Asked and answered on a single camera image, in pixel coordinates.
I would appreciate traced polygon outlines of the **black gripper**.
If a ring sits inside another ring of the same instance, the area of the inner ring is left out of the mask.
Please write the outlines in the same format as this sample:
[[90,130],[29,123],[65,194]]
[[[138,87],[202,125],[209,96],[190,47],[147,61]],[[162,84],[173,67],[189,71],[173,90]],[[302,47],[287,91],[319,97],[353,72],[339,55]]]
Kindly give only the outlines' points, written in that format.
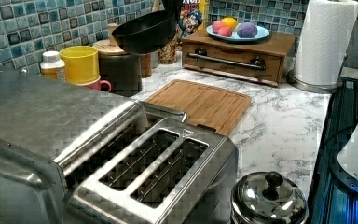
[[161,0],[166,11],[175,14],[176,21],[179,21],[183,6],[183,0]]

